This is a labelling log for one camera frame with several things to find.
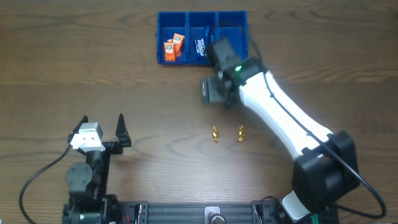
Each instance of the gold candy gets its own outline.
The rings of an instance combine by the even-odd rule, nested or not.
[[[238,131],[238,142],[243,142],[243,136],[244,136],[243,125],[240,125]]]
[[[211,125],[211,127],[213,128],[213,138],[214,138],[214,142],[218,143],[218,131],[216,129],[216,126],[214,124]]]

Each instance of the wooden surface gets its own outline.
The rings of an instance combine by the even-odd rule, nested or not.
[[[25,181],[66,148],[84,114],[114,138],[123,113],[133,147],[113,156],[108,193],[149,202],[250,202],[291,191],[292,160],[252,113],[204,106],[206,67],[157,64],[157,11],[247,10],[282,88],[320,124],[350,133],[360,173],[398,222],[398,2],[135,0],[0,2],[0,219],[26,223]],[[211,124],[220,143],[211,137]],[[245,125],[243,144],[236,141]],[[36,178],[24,204],[60,223],[71,151]],[[360,186],[340,204],[379,213]],[[340,213],[341,223],[370,223]]]

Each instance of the green light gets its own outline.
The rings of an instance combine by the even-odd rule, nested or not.
[[[236,68],[235,68],[235,72],[238,72],[238,71],[240,71],[242,69],[242,66],[241,65],[239,65],[239,66],[236,66]]]

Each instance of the wooden table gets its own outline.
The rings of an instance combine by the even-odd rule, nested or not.
[[[291,189],[292,160],[252,113],[204,106],[208,67],[156,59],[157,11],[247,10],[249,30],[282,88],[311,117],[356,142],[360,173],[398,222],[398,3],[135,0],[0,2],[0,219],[26,223],[25,181],[57,158],[81,117],[114,139],[123,113],[133,146],[113,156],[108,193],[149,202],[250,202]],[[211,137],[211,124],[220,142]],[[245,125],[243,144],[236,141]],[[36,178],[24,205],[60,223],[71,151]],[[379,213],[363,187],[342,205]],[[340,213],[341,223],[370,223]]]

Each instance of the blue tray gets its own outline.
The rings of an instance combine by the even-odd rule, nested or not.
[[[215,40],[227,37],[242,58],[248,57],[248,15],[246,11],[219,12],[158,12],[157,15],[157,61],[162,65],[209,65],[207,58],[197,58],[195,39],[205,39],[206,26],[216,26],[212,34]],[[181,56],[174,62],[164,59],[163,43],[172,39],[174,33],[185,36]]]

